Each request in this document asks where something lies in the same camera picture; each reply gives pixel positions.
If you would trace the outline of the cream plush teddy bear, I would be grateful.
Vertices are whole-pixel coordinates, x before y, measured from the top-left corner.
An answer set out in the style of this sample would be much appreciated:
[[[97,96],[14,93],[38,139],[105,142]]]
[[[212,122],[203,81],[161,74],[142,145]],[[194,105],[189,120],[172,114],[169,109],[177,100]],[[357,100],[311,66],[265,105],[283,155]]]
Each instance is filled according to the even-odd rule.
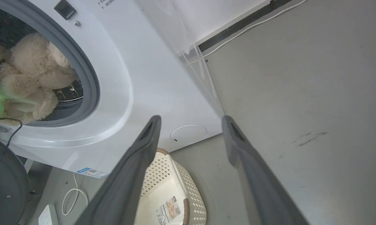
[[[78,78],[62,51],[38,32],[26,35],[12,49],[0,46],[0,118],[15,126],[48,117],[59,102],[55,90]]]

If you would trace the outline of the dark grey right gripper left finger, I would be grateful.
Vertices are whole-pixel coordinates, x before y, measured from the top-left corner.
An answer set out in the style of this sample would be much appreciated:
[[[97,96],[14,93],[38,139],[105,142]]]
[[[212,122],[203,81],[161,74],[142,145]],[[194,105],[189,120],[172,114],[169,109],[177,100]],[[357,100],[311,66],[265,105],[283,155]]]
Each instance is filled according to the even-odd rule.
[[[162,118],[152,116],[106,178],[75,225],[133,225],[146,169],[159,142]]]

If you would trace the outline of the dark round washer door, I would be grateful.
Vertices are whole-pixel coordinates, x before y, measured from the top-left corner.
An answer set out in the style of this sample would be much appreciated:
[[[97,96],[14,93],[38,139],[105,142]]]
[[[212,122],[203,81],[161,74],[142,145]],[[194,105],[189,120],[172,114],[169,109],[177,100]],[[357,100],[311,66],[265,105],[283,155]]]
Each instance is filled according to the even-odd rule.
[[[24,164],[0,141],[0,225],[19,225],[29,201],[29,191]]]

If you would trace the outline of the white power adapter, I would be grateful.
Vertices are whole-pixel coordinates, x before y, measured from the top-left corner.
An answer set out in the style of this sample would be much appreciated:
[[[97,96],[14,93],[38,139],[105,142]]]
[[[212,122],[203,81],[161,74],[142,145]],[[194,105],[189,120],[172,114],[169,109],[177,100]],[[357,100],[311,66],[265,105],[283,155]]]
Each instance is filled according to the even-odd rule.
[[[39,215],[38,225],[59,225],[55,206],[48,204]]]

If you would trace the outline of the white front-load washing machine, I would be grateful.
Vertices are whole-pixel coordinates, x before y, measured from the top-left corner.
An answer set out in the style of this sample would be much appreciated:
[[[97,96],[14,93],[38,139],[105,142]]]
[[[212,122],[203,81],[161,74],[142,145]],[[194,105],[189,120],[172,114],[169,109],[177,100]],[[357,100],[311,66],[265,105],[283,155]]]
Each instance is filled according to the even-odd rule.
[[[55,90],[46,118],[7,126],[14,154],[55,168],[107,176],[154,115],[169,152],[222,132],[224,114],[201,50],[172,1],[0,0],[0,46],[40,33],[78,80]]]

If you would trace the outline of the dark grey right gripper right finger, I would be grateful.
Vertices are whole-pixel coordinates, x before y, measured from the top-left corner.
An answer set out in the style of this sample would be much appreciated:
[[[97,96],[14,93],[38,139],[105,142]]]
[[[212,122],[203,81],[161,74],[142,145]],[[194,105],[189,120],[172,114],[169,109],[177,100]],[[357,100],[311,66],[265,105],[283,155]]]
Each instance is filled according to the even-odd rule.
[[[309,225],[231,116],[222,117],[222,131],[227,157],[239,175],[249,225]]]

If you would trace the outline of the cream perforated laundry basket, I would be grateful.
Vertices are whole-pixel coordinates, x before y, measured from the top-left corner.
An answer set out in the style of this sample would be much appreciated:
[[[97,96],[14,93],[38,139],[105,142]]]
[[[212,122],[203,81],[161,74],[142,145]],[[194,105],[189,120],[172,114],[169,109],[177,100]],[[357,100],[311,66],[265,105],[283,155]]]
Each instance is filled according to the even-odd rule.
[[[206,225],[207,210],[189,172],[157,148],[146,169],[133,225]]]

